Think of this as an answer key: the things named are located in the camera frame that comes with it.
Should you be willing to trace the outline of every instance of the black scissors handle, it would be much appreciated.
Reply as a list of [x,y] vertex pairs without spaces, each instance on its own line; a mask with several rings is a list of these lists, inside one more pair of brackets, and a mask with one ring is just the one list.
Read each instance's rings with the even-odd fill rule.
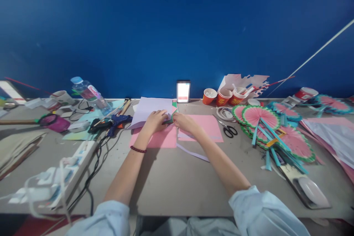
[[238,135],[237,130],[232,126],[227,126],[228,128],[224,127],[224,133],[228,138],[233,138],[234,135]]

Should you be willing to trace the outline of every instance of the purple container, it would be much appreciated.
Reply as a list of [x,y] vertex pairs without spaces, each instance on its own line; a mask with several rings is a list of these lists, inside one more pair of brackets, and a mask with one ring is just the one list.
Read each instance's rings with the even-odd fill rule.
[[44,117],[42,117],[38,123],[45,127],[49,128],[55,132],[62,133],[66,131],[69,126],[70,122],[65,120],[64,118],[56,115],[56,114],[48,114]]

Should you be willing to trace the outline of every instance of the white mouse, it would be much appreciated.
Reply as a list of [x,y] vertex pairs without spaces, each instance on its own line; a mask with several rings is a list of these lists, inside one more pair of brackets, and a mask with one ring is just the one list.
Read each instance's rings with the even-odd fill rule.
[[306,196],[319,207],[330,207],[326,196],[312,180],[307,177],[298,178],[299,184]]

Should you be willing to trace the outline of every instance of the glue gun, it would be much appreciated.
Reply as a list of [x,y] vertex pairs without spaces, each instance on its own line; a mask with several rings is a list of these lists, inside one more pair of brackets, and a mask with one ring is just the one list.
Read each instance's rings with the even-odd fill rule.
[[120,116],[112,115],[111,119],[113,124],[110,130],[108,131],[107,136],[114,136],[114,132],[117,126],[119,126],[122,123],[131,122],[133,120],[133,117],[131,117],[130,115],[120,115]]

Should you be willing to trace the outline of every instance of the red stick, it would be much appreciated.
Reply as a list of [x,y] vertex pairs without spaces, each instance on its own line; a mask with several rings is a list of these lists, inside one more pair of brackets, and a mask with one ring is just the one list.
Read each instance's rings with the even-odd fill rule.
[[[20,81],[14,80],[14,79],[9,78],[9,77],[5,77],[5,78],[8,79],[8,80],[17,82],[17,83],[19,83],[19,84],[25,85],[25,86],[27,86],[27,87],[34,88],[34,89],[36,89],[36,90],[42,90],[42,89],[40,89],[40,88],[32,87],[32,86],[30,86],[30,85],[27,85],[27,84],[25,84],[25,83],[22,83],[22,82],[20,82]],[[45,90],[42,90],[42,91],[44,91],[45,93],[47,93],[47,94],[49,94],[49,95],[53,95],[53,96],[59,97],[59,96],[54,95],[54,94],[52,94],[52,93],[50,93],[50,92],[48,92],[48,91],[45,91]]]
[[271,83],[271,84],[266,85],[266,86],[264,86],[264,87],[258,88],[258,89],[254,90],[254,91],[257,91],[257,90],[260,90],[260,89],[264,89],[264,88],[266,88],[266,87],[270,87],[270,86],[272,86],[272,85],[274,85],[274,84],[277,84],[277,83],[279,83],[279,82],[282,82],[282,81],[288,80],[288,79],[293,78],[293,77],[295,77],[295,76],[289,77],[289,78],[287,78],[287,79],[282,79],[282,80],[279,80],[279,81],[277,81],[277,82]]

